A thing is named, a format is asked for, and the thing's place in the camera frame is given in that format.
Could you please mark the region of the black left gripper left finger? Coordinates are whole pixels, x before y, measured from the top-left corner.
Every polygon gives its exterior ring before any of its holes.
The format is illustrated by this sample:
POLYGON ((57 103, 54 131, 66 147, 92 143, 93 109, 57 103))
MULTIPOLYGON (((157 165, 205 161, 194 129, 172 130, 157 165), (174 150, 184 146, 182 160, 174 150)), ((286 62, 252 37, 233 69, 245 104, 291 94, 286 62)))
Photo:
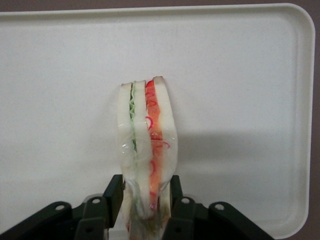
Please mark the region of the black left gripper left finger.
POLYGON ((2 240, 107 240, 124 197, 121 174, 103 194, 88 196, 79 206, 53 202, 0 235, 2 240))

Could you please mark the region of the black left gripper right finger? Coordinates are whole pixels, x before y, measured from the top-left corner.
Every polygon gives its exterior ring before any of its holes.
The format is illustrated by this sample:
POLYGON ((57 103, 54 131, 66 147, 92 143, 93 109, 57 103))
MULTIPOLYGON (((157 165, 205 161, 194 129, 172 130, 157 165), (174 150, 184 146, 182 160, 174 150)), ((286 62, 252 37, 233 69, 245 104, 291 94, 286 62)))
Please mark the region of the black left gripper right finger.
POLYGON ((170 180, 171 217, 163 240, 272 240, 268 233, 223 201, 205 207, 183 195, 180 177, 170 180))

